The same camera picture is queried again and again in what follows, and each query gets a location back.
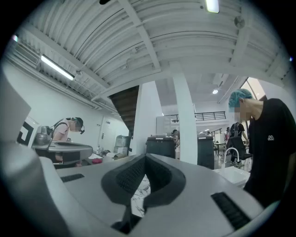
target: black t-shirt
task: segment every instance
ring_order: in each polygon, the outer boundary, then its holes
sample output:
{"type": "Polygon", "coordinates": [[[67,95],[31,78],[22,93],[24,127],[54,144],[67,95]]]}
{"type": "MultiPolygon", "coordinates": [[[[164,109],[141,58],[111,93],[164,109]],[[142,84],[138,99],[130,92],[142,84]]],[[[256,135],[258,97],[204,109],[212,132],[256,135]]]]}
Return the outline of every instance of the black t-shirt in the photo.
{"type": "Polygon", "coordinates": [[[244,189],[266,207],[283,195],[289,156],[296,152],[296,124],[281,100],[269,99],[249,133],[253,165],[244,189]]]}
{"type": "Polygon", "coordinates": [[[240,123],[235,123],[232,124],[230,128],[230,136],[229,137],[234,137],[234,131],[238,131],[237,136],[241,137],[242,132],[245,130],[244,126],[240,123]]]}

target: kettle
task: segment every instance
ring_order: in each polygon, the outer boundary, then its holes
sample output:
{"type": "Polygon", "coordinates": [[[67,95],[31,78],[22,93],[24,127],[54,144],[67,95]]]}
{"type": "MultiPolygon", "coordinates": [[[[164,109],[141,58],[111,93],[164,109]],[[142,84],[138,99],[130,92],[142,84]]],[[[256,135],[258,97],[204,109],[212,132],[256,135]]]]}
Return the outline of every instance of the kettle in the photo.
{"type": "Polygon", "coordinates": [[[50,128],[48,126],[42,126],[41,127],[41,132],[36,133],[35,136],[35,144],[38,145],[46,145],[49,144],[51,141],[51,132],[50,128]]]}

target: blue hair net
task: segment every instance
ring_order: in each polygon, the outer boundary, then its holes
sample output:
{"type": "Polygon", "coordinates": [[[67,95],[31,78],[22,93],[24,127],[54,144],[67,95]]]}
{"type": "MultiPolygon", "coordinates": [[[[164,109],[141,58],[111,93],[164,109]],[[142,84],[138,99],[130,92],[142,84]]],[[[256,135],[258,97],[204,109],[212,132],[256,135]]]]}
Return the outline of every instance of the blue hair net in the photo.
{"type": "Polygon", "coordinates": [[[228,106],[230,109],[234,110],[235,107],[240,107],[239,98],[242,99],[253,99],[251,92],[247,89],[237,89],[233,91],[229,98],[228,106]]]}

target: fluorescent light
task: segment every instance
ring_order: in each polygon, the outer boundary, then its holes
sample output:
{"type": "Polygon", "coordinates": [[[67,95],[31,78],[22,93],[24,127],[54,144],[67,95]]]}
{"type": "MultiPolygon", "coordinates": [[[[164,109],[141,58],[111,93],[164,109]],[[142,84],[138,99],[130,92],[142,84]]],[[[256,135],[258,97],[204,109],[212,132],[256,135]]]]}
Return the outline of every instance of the fluorescent light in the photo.
{"type": "Polygon", "coordinates": [[[218,13],[219,12],[219,2],[218,0],[206,0],[207,9],[209,12],[218,13]]]}
{"type": "Polygon", "coordinates": [[[16,35],[13,35],[13,36],[12,36],[12,39],[13,39],[15,42],[18,41],[18,37],[17,37],[16,35]]]}
{"type": "Polygon", "coordinates": [[[59,73],[61,73],[62,75],[64,75],[65,77],[67,77],[68,79],[73,81],[74,77],[70,73],[66,72],[64,69],[62,69],[56,63],[51,61],[47,56],[42,55],[41,60],[43,62],[45,62],[47,65],[49,65],[50,67],[52,67],[54,70],[58,71],[59,73]]]}

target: door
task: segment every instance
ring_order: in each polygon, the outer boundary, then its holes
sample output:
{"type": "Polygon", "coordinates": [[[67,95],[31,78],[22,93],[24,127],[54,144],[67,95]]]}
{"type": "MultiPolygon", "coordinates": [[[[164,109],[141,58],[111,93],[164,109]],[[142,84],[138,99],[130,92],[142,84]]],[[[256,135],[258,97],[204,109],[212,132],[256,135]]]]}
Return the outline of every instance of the door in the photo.
{"type": "Polygon", "coordinates": [[[111,119],[106,118],[103,122],[101,137],[99,145],[104,150],[114,151],[115,145],[115,132],[116,126],[115,122],[111,119]]]}

